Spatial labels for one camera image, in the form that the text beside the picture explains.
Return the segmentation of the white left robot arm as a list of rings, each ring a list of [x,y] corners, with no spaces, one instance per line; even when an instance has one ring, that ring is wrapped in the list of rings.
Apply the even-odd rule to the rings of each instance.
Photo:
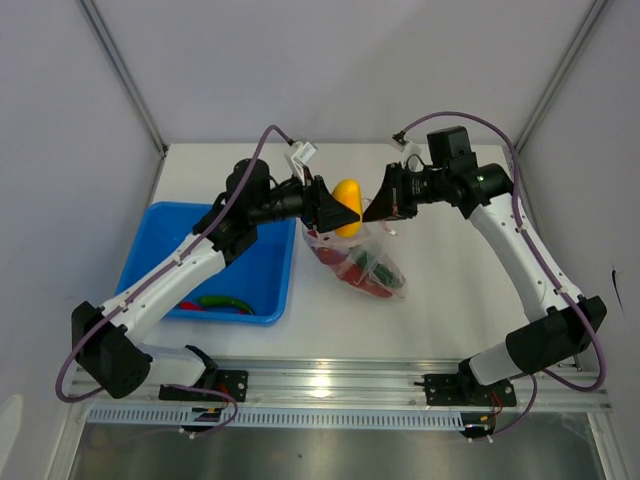
[[[262,224],[300,219],[320,232],[356,223],[359,213],[336,200],[321,176],[298,164],[292,176],[272,185],[266,162],[239,161],[226,189],[162,262],[100,306],[78,305],[71,314],[70,357],[114,399],[146,381],[182,388],[197,400],[216,390],[212,360],[197,348],[144,345],[158,322],[203,282],[222,272],[258,239]]]

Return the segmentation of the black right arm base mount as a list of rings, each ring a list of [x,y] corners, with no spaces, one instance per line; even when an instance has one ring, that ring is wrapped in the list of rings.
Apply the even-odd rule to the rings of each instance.
[[[423,389],[429,406],[515,407],[517,404],[515,388],[509,380],[483,386],[461,374],[425,374],[414,385]]]

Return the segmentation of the orange yellow toy mango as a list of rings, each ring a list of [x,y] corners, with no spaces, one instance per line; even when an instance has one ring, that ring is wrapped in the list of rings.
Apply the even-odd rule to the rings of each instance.
[[[356,213],[358,219],[335,230],[342,238],[354,237],[362,226],[362,194],[359,183],[354,179],[341,180],[333,189],[332,197],[342,206]]]

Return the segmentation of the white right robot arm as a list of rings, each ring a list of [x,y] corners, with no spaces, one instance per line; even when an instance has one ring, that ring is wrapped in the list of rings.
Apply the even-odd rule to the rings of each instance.
[[[393,140],[404,160],[386,166],[364,222],[410,219],[422,204],[443,202],[458,209],[493,249],[528,320],[501,343],[460,362],[458,395],[479,403],[500,381],[534,375],[595,347],[607,314],[604,302],[586,297],[552,258],[531,228],[505,168],[479,164],[462,126],[428,134],[431,162],[421,169],[409,165],[420,147],[404,132]]]

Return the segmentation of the dark green toy cucumber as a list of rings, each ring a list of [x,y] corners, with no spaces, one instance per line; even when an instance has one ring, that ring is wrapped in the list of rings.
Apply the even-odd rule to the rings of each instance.
[[[384,287],[397,289],[404,285],[404,280],[385,264],[380,263],[375,256],[366,249],[356,246],[350,249],[354,263],[370,278]]]

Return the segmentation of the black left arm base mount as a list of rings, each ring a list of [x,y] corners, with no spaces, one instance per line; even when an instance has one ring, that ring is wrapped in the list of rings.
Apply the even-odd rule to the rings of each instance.
[[[246,370],[211,370],[206,371],[194,385],[195,389],[222,392],[232,397],[238,403],[244,403],[248,391],[249,372]],[[214,402],[225,401],[211,393],[195,392],[176,388],[174,386],[161,386],[159,399],[162,401],[180,402]]]

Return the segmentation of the red toy lobster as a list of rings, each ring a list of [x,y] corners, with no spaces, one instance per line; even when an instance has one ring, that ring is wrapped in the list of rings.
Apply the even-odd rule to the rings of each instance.
[[[328,247],[312,247],[312,251],[318,260],[328,266],[339,280],[367,294],[378,298],[390,298],[404,286],[391,289],[380,285],[354,263],[350,250],[348,253],[344,253]]]

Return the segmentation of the clear pink zip top bag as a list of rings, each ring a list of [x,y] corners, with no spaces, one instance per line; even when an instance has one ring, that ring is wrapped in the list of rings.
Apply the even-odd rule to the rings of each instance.
[[[388,247],[397,232],[386,221],[364,223],[353,237],[302,228],[316,259],[351,288],[382,299],[404,299],[407,280]]]

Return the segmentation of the blue plastic bin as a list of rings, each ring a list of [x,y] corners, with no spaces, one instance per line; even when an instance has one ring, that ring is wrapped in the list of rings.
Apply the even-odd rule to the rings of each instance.
[[[208,204],[158,202],[145,211],[115,292],[123,292],[166,258],[208,211]],[[248,304],[252,314],[232,307],[172,309],[170,319],[196,322],[271,325],[286,306],[294,253],[296,221],[260,225],[257,241],[234,263],[189,293],[196,305],[203,296],[227,296]]]

